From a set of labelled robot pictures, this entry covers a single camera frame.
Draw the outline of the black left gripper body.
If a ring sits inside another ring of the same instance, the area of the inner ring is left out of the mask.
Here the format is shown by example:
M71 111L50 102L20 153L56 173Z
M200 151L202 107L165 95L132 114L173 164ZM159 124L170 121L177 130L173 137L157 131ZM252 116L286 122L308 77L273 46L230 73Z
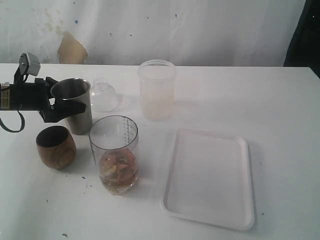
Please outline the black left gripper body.
M9 85L9 109L16 111L37 111L45 121L45 107L53 98L51 90L42 84L26 82L28 76L22 75L18 68L14 74L13 84Z

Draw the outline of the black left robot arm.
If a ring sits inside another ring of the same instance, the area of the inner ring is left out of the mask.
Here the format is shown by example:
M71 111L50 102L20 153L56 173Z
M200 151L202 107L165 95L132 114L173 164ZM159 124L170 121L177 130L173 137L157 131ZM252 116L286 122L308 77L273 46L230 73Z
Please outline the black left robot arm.
M57 123L67 117L82 114L86 104L75 100L62 100L57 94L51 94L52 87L58 81L51 77L36 78L34 82L25 82L17 69L13 84L0 85L0 109L2 111L37 111L45 123Z

